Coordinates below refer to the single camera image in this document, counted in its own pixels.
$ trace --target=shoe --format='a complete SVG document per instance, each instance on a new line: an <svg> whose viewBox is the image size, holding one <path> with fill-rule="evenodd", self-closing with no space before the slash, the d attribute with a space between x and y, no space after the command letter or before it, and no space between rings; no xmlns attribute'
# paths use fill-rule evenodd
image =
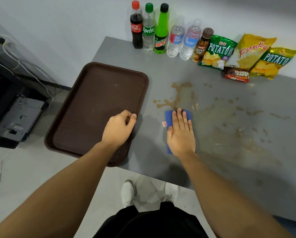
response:
<svg viewBox="0 0 296 238"><path fill-rule="evenodd" d="M122 185L121 195L124 208L134 205L135 187L131 180L126 180Z"/></svg>
<svg viewBox="0 0 296 238"><path fill-rule="evenodd" d="M174 203L174 201L178 198L179 187L177 185L166 183L165 186L165 196L163 201L170 201Z"/></svg>

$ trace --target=brown bottle cap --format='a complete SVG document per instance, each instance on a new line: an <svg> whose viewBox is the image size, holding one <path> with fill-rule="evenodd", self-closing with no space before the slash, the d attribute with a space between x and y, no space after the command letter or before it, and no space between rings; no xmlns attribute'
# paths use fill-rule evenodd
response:
<svg viewBox="0 0 296 238"><path fill-rule="evenodd" d="M214 30L210 27L204 29L202 36L205 38L211 38L214 34Z"/></svg>

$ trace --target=power outlet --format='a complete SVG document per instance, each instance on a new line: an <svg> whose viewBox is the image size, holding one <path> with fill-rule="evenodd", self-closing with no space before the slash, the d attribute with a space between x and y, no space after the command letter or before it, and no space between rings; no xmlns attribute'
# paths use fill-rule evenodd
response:
<svg viewBox="0 0 296 238"><path fill-rule="evenodd" d="M8 44L8 43L12 43L13 45L15 46L18 46L18 43L16 41L16 39L12 36L9 36L9 35L5 35L5 34L0 34L0 38L3 38L5 39L5 43Z"/></svg>

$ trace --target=red bottle cap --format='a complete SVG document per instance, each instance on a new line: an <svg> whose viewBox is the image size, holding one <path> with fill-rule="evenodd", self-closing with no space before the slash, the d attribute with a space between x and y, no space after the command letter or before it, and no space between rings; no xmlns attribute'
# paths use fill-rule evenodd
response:
<svg viewBox="0 0 296 238"><path fill-rule="evenodd" d="M131 5L132 5L133 9L135 9L135 10L139 9L139 2L138 1L136 1L136 0L132 1Z"/></svg>

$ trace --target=hand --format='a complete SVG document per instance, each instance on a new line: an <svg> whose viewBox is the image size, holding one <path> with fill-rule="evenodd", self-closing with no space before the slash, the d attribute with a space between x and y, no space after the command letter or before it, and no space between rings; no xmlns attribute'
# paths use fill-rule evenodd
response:
<svg viewBox="0 0 296 238"><path fill-rule="evenodd" d="M126 142L135 126L137 115L124 110L109 119L104 129L102 143L110 147L119 148Z"/></svg>
<svg viewBox="0 0 296 238"><path fill-rule="evenodd" d="M171 152L179 159L184 154L195 152L195 138L192 128L192 121L188 120L187 113L178 108L172 112L173 127L167 131L167 143Z"/></svg>

